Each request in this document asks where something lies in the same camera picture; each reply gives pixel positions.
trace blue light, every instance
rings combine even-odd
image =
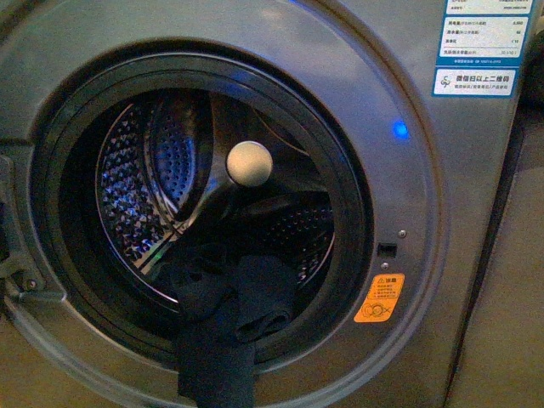
[[[406,124],[402,121],[398,121],[394,123],[393,133],[397,137],[397,139],[407,140],[410,138],[408,127],[406,127]]]

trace blue and white label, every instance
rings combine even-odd
[[[527,17],[447,17],[439,57],[519,58]]]
[[[435,96],[512,96],[533,0],[447,0]]]
[[[510,96],[516,70],[467,70],[448,68],[436,70],[435,95]]]
[[[529,14],[533,0],[448,0],[447,14]]]

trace small screw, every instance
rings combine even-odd
[[[29,279],[26,281],[26,288],[29,291],[33,291],[34,289],[37,289],[37,282],[33,279]]]

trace warning label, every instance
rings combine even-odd
[[[357,323],[380,323],[387,321],[396,306],[402,286],[403,274],[377,275],[372,280],[371,290],[354,320]]]

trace front-loading washing machine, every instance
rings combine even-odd
[[[541,7],[6,2],[7,315],[123,406],[442,406]]]

